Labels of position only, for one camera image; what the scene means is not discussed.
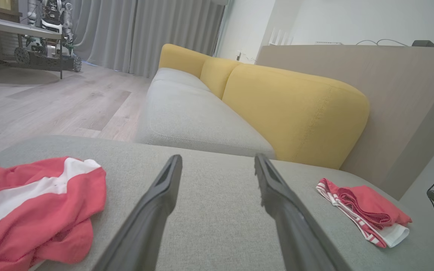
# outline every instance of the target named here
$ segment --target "yellow backrest cushion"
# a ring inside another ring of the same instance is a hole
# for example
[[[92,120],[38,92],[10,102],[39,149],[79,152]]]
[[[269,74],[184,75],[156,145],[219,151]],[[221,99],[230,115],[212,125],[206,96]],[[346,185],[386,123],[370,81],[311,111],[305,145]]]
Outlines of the yellow backrest cushion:
[[[200,78],[203,64],[209,58],[212,57],[167,43],[162,46],[158,68],[178,69]]]
[[[222,101],[269,141],[279,160],[339,169],[363,132],[367,98],[334,79],[242,64]]]
[[[227,79],[241,62],[236,60],[211,57],[205,60],[200,80],[210,88],[212,93],[222,100]]]

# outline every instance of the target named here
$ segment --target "sofa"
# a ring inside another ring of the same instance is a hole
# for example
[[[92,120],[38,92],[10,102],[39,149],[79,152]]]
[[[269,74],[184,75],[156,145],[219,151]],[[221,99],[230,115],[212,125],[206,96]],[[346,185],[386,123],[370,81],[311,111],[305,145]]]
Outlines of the sofa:
[[[166,44],[135,142],[339,169],[368,114],[343,82]]]
[[[91,271],[119,227],[171,155],[183,161],[179,195],[167,219],[157,270],[283,271],[274,220],[260,205],[252,157],[84,137],[46,136],[19,142],[0,153],[0,166],[45,158],[94,159],[107,172],[105,209],[91,217],[93,244],[77,264],[44,262],[38,271]],[[353,271],[434,270],[434,228],[365,180],[343,171],[272,161],[289,187]],[[413,218],[398,246],[381,249],[315,189],[326,177],[338,186],[368,185]]]

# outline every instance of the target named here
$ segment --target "gray curtain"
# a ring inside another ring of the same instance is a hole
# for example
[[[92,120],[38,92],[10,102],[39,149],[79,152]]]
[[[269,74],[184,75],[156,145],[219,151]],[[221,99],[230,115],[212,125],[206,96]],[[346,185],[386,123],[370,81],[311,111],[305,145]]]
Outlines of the gray curtain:
[[[157,72],[165,43],[212,55],[225,7],[212,0],[72,3],[75,53],[92,64],[145,77]]]

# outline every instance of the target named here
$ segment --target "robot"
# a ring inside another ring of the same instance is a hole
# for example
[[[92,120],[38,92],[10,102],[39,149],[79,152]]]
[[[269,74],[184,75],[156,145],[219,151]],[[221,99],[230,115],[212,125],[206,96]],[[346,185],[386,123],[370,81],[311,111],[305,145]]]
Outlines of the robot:
[[[63,50],[63,68],[75,72],[81,70],[81,58],[72,55],[74,46],[71,10],[73,6],[65,1],[28,0],[28,24],[59,34],[63,33],[64,39],[51,40],[25,36],[26,47],[18,47],[14,50],[18,63],[59,67],[59,54]]]

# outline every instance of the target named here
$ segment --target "gray seat cushion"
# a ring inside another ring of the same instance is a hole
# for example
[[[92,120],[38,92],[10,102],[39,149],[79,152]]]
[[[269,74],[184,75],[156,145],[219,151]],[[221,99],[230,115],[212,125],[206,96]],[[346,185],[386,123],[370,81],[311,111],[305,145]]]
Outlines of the gray seat cushion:
[[[205,91],[210,91],[210,89],[202,81],[200,81],[198,77],[188,72],[182,72],[178,69],[160,68],[157,71],[157,74],[155,74],[155,77],[153,77],[152,82],[160,80],[184,84],[198,89],[203,89]]]
[[[50,136],[24,141],[0,153],[0,166],[71,156],[92,158],[107,171],[107,202],[92,216],[93,245],[81,263],[47,261],[39,271],[90,271],[167,159],[183,158],[177,204],[165,226],[157,270],[284,270],[274,220],[260,206],[250,157],[132,144],[83,137]],[[272,161],[323,231],[355,271],[434,270],[434,228],[365,180],[329,168]],[[413,218],[410,235],[398,246],[380,249],[324,199],[317,182],[368,185]]]
[[[269,142],[211,92],[163,79],[154,80],[148,89],[135,141],[274,158]]]

